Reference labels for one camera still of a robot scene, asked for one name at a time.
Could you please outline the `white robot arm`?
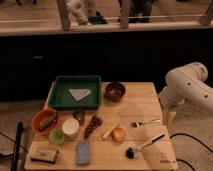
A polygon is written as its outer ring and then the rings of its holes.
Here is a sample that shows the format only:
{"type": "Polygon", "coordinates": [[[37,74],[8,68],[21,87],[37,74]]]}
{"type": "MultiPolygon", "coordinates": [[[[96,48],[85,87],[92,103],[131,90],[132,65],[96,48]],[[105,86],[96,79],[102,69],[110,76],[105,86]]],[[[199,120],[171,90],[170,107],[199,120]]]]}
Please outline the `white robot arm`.
{"type": "Polygon", "coordinates": [[[213,114],[213,88],[204,83],[207,77],[207,68],[199,62],[174,68],[166,74],[166,86],[158,94],[164,125],[168,125],[176,116],[173,108],[183,104],[186,99],[213,114]]]}

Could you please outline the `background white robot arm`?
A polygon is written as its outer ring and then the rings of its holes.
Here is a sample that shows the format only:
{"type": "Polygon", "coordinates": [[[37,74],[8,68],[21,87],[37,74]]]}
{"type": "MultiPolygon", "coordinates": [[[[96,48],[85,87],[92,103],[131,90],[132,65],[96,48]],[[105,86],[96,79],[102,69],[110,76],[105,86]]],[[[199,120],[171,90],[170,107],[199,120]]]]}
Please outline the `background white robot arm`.
{"type": "Polygon", "coordinates": [[[75,17],[79,25],[89,25],[90,22],[86,16],[80,0],[66,0],[68,11],[75,17]]]}

